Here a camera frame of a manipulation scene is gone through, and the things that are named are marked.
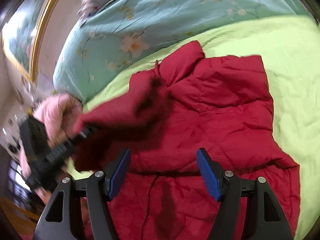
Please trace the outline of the red puffer jacket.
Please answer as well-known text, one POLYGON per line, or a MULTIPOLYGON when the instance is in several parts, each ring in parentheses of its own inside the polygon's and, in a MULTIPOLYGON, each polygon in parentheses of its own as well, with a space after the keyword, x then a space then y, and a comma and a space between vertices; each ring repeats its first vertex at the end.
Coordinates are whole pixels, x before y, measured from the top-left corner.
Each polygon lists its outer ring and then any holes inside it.
POLYGON ((273 99, 261 56, 206 57, 191 41, 133 74, 129 90, 78 117, 97 130, 76 149, 78 171, 103 168, 123 148, 131 163, 108 207, 120 239, 206 239, 219 208, 196 151, 238 176, 265 177, 292 231, 299 166, 273 139, 273 99))

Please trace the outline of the pink quilted garment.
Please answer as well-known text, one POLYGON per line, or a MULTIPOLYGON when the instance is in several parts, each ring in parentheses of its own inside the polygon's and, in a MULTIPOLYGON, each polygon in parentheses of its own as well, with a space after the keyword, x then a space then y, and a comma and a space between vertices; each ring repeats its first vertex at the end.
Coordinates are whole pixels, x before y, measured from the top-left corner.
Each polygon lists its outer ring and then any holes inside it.
POLYGON ((80 101, 71 94, 63 93, 43 100, 33 112, 33 117, 44 123, 48 145, 54 148, 74 135, 73 126, 81 113, 80 101))

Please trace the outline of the teal floral duvet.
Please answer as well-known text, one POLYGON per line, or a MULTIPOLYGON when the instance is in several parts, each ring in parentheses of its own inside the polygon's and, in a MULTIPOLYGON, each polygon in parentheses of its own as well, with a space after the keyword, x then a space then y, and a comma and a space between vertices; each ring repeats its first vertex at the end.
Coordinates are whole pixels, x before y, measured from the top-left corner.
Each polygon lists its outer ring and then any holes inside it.
POLYGON ((301 0, 113 0, 76 22, 53 84, 87 102, 133 63, 186 38, 239 21, 308 14, 301 0))

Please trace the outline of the gold framed wall picture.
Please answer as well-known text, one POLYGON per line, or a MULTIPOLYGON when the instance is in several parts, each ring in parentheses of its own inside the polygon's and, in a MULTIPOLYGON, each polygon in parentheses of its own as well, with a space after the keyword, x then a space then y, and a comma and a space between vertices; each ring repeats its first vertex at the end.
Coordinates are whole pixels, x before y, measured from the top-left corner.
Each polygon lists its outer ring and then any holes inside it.
POLYGON ((40 46, 58 1, 22 0, 2 28, 4 55, 30 82, 37 79, 40 46))

